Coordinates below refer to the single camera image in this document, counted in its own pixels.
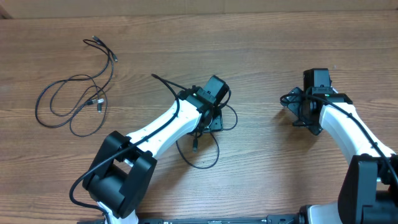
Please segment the braided cable grey connector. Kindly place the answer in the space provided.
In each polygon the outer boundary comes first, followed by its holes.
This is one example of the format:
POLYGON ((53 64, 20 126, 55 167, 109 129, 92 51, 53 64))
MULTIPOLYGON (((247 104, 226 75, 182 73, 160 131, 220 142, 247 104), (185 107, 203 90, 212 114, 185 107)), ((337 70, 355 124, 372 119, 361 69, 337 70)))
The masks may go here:
POLYGON ((104 123, 106 121, 106 115, 107 115, 109 103, 108 103, 108 96, 106 94, 105 88, 109 85, 110 81, 113 78, 113 75, 110 75, 108 80, 102 86, 100 86, 96 83, 96 81, 95 81, 96 77, 97 76, 92 77, 92 76, 85 75, 85 74, 78 74, 78 75, 73 75, 67 79, 57 80, 57 81, 49 84, 48 86, 46 86, 42 90, 41 94, 38 96, 37 101, 36 101, 35 118, 36 118, 37 122, 40 123, 42 126, 44 126, 46 128, 51 128, 51 129, 61 128, 63 126, 68 125, 69 131, 74 136, 77 136, 79 138, 85 138, 85 137, 91 136, 94 133, 98 132, 102 128, 102 126, 104 125, 104 123), (85 81, 90 81, 91 85, 88 86, 83 91, 83 93, 80 95, 79 99, 77 99, 76 103, 73 105, 73 107, 68 112, 58 113, 53 109, 55 97, 58 95, 59 91, 66 84, 68 84, 69 82, 85 82, 85 81), (54 116, 59 117, 59 118, 67 117, 67 119, 58 124, 45 124, 45 123, 41 122, 39 115, 38 115, 39 101, 51 87, 53 87, 57 84, 59 84, 59 86, 50 98, 49 110, 54 116), (91 105, 96 105, 97 112, 99 114, 102 114, 102 119, 99 122, 98 126, 94 130, 92 130, 86 134, 77 133, 73 129, 73 120, 78 116, 78 114, 82 110, 84 110, 87 106, 91 106, 91 105))

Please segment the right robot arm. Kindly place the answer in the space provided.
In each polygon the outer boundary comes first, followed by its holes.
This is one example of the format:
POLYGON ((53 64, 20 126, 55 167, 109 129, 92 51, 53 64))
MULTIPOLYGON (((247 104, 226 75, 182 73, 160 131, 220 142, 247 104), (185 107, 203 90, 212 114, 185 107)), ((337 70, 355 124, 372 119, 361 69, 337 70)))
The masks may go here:
POLYGON ((280 103, 312 134, 326 131, 349 167, 338 200, 302 206, 282 223, 397 223, 397 154, 370 131, 353 101, 332 86, 328 69, 303 73, 303 88, 281 96, 280 103))

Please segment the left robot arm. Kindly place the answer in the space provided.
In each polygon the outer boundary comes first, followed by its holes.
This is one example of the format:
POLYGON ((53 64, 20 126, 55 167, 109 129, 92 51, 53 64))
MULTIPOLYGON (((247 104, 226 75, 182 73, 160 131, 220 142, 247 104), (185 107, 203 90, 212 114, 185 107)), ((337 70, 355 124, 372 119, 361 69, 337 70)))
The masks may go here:
POLYGON ((223 130, 221 110, 229 86, 213 75, 204 87, 182 88, 173 105, 144 128, 109 134, 101 144, 82 186, 104 213, 105 223, 137 223, 135 210, 144 198, 158 158, 186 134, 223 130))

